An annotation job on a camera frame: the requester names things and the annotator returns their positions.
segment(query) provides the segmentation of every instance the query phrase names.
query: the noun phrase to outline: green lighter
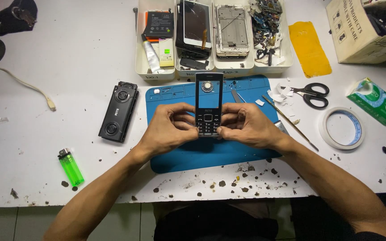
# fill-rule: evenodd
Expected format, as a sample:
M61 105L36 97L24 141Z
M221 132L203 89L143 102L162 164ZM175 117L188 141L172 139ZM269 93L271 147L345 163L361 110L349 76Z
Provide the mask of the green lighter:
M77 163L68 148L59 151L59 156L57 157L59 158L59 161L61 162L62 167L73 187L84 182L83 175L78 169Z

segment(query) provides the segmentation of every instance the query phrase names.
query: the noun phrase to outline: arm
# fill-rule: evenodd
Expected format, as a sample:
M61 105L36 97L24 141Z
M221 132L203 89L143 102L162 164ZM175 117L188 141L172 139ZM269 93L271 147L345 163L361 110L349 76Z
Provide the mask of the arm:
M222 111L220 136L280 152L356 233L369 231L386 237L386 207L364 183L282 133L255 104L227 103Z
M43 240L87 240L114 205L129 178L150 158L198 138L198 129L188 124L194 123L194 117L187 112L194 111L194 106L186 103L158 106L139 143L62 208Z

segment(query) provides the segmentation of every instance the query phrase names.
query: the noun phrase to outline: hand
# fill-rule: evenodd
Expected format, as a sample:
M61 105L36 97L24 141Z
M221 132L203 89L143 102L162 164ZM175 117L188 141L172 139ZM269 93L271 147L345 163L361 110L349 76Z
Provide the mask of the hand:
M226 103L221 108L217 133L225 140L238 141L258 149L281 149L290 137L251 103Z
M152 158L198 139L195 118L187 112L194 113L195 107L184 102L159 105L137 147Z

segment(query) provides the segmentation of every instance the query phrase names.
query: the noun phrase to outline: scissors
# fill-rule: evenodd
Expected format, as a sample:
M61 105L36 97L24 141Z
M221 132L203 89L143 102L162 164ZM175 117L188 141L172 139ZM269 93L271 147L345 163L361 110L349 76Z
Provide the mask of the scissors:
M314 86L319 86L322 87L325 90L325 93L313 90L312 87ZM303 89L296 89L292 88L294 93L298 93L299 95L303 96L303 100L306 102L306 104L312 108L317 108L317 109L324 109L329 105L329 101L324 97L327 96L330 92L329 88L325 84L321 83L310 83L306 85ZM310 100L318 100L322 101L324 103L323 106L316 106L311 103Z

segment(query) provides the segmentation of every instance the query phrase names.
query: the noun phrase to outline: person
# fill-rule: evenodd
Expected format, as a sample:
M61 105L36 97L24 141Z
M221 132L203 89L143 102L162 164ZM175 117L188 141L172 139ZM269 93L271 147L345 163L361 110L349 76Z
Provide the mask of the person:
M150 158L198 138L195 118L188 112L194 113L195 107L186 103L158 106L139 143L62 208L43 240L87 240L129 178ZM278 151L351 225L357 240L386 241L386 207L365 184L282 133L255 104L226 103L222 113L220 137ZM196 201L158 218L154 239L269 241L276 237L274 224L235 205Z

